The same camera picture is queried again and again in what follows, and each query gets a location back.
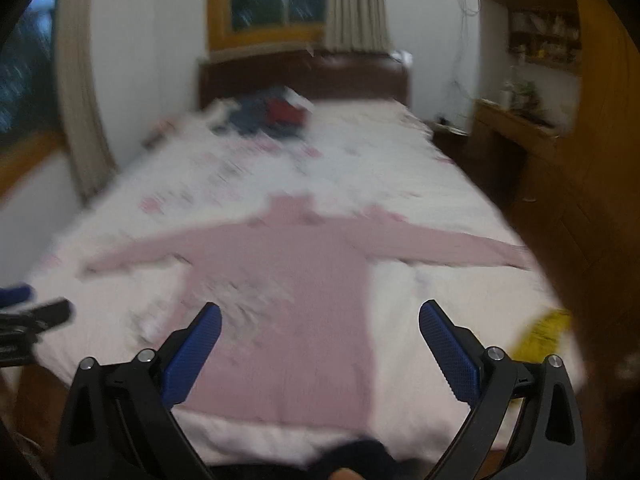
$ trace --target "mattress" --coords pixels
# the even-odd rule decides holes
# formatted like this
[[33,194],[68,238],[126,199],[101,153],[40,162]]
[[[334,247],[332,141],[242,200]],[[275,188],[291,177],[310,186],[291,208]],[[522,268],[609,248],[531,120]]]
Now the mattress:
[[[495,207],[430,142],[430,132],[396,102],[322,102],[304,140],[276,142],[211,133],[184,117],[164,146],[142,158],[60,234],[28,277],[38,300],[64,296],[71,324],[44,334],[39,362],[70,384],[79,361],[130,360],[148,346],[178,291],[177,260],[101,276],[89,259],[132,238],[176,228],[242,221],[263,211],[270,194],[311,193],[320,214],[361,212],[373,204],[413,224],[512,244],[521,240]],[[547,309],[558,307],[539,270],[444,267],[398,261],[371,264],[367,319],[374,351],[369,435],[402,460],[436,461],[462,425],[458,402],[418,330],[421,304],[436,299],[452,321],[485,345],[507,352]],[[575,388],[584,365],[571,333],[563,357]],[[335,428],[225,420],[174,407],[206,463],[264,460],[303,465],[360,435]],[[494,447],[504,448],[517,413],[510,408]]]

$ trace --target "metal screw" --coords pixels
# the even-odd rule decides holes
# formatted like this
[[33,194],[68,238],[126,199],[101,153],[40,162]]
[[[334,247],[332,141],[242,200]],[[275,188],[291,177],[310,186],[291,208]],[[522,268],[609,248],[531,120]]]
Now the metal screw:
[[80,361],[81,370],[91,370],[95,365],[95,359],[93,357],[85,357]]
[[144,350],[141,350],[138,353],[137,358],[138,358],[138,361],[140,361],[141,363],[148,363],[155,356],[156,356],[155,350],[152,350],[151,348],[145,348]]
[[502,361],[504,359],[504,350],[502,348],[498,348],[497,346],[492,346],[486,351],[486,354],[490,359],[494,361]]
[[552,365],[553,368],[560,368],[562,366],[562,359],[559,355],[551,354],[548,359],[549,364]]

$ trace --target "window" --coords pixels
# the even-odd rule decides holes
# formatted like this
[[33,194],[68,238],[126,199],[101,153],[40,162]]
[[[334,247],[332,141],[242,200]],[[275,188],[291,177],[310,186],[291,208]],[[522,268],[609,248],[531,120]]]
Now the window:
[[209,0],[212,49],[277,41],[318,41],[326,0]]
[[56,0],[32,0],[0,46],[0,194],[60,146],[52,63]]

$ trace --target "dark wooden headboard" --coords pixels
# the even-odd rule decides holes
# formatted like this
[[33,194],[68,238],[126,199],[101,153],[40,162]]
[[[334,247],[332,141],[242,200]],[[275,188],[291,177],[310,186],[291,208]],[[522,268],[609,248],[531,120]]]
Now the dark wooden headboard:
[[310,100],[409,101],[409,66],[385,54],[277,52],[200,64],[200,109],[214,99],[288,86]]

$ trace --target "bed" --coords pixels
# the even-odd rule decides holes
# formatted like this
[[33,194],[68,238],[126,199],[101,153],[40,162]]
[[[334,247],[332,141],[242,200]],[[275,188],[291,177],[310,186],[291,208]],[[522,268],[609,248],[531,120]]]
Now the bed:
[[[216,136],[201,115],[119,176],[55,243],[28,280],[38,300],[65,296],[73,323],[44,335],[40,364],[70,384],[79,361],[131,359],[149,346],[186,264],[168,260],[88,277],[85,263],[132,238],[187,226],[242,221],[272,194],[310,194],[325,215],[351,215],[373,204],[407,221],[521,245],[497,209],[430,142],[406,108],[409,68],[387,56],[313,55],[306,51],[203,63],[200,106],[282,84],[314,101],[304,140]],[[457,402],[421,339],[417,313],[434,298],[454,323],[485,345],[513,349],[527,327],[558,300],[539,270],[447,267],[380,261],[370,266],[367,330],[375,362],[371,436],[401,460],[435,462],[468,407]],[[584,365],[574,337],[562,337],[574,385]],[[516,417],[510,409],[494,443],[503,449]],[[322,450],[358,438],[339,428],[174,415],[209,464],[267,461],[303,465]]]

